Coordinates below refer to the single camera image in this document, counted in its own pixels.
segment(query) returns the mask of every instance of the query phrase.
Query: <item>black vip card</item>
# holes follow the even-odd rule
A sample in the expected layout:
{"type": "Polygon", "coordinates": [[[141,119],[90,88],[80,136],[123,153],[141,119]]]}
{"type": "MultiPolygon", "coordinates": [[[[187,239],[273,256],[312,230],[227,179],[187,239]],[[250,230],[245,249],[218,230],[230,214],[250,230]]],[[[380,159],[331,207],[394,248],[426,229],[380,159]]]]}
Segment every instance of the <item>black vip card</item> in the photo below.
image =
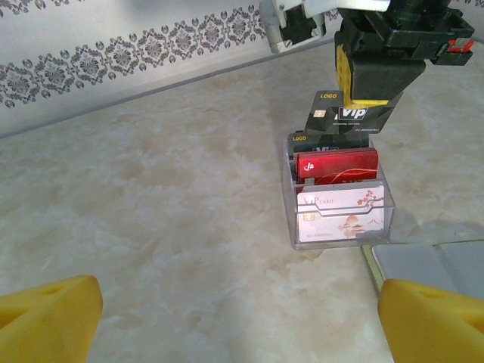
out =
{"type": "Polygon", "coordinates": [[[287,137],[287,152],[290,160],[294,154],[309,151],[330,151],[339,149],[353,149],[370,147],[370,140],[366,133],[325,135],[320,132],[294,132],[287,137]]]}
{"type": "Polygon", "coordinates": [[[385,126],[401,96],[398,95],[385,106],[352,110],[343,107],[343,91],[318,91],[305,131],[327,135],[377,134],[385,126]]]}

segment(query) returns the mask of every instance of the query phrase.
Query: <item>red card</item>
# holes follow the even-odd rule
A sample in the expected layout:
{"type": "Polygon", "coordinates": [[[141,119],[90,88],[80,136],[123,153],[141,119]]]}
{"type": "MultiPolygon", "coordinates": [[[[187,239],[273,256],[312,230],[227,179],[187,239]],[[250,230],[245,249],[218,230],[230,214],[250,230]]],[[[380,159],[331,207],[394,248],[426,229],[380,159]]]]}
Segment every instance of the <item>red card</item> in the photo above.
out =
{"type": "Polygon", "coordinates": [[[300,153],[297,156],[297,182],[314,185],[339,184],[376,179],[378,152],[372,147],[300,153]]]}

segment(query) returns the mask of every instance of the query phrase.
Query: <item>red clip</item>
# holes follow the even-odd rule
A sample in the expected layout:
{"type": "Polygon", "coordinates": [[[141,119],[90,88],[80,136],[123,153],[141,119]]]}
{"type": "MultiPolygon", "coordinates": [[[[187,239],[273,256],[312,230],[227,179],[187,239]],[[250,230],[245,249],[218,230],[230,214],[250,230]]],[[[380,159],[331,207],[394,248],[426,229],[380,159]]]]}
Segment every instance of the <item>red clip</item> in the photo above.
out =
{"type": "Polygon", "coordinates": [[[467,53],[474,45],[474,41],[470,40],[464,46],[460,45],[458,47],[455,46],[455,40],[449,40],[448,44],[449,44],[449,47],[447,50],[448,53],[467,53]]]}

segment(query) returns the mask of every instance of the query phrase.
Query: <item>wall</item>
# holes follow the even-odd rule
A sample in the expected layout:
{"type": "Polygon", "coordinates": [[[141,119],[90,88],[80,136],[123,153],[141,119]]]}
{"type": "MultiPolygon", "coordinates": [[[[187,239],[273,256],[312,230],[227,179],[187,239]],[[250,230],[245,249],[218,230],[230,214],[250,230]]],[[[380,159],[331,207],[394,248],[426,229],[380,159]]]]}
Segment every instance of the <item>wall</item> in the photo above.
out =
{"type": "Polygon", "coordinates": [[[0,136],[272,56],[254,0],[0,0],[0,44],[0,136]]]}

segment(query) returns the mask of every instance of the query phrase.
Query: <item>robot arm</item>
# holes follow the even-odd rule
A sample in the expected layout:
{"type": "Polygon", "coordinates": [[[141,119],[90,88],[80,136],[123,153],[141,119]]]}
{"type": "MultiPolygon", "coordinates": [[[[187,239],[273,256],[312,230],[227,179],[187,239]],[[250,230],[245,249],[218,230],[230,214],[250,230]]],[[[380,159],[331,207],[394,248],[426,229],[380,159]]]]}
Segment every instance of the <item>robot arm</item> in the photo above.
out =
{"type": "Polygon", "coordinates": [[[448,8],[450,1],[264,0],[260,10],[271,49],[281,53],[321,38],[324,17],[317,11],[338,8],[335,64],[344,107],[368,108],[402,92],[425,71],[426,60],[468,62],[474,28],[448,8]]]}

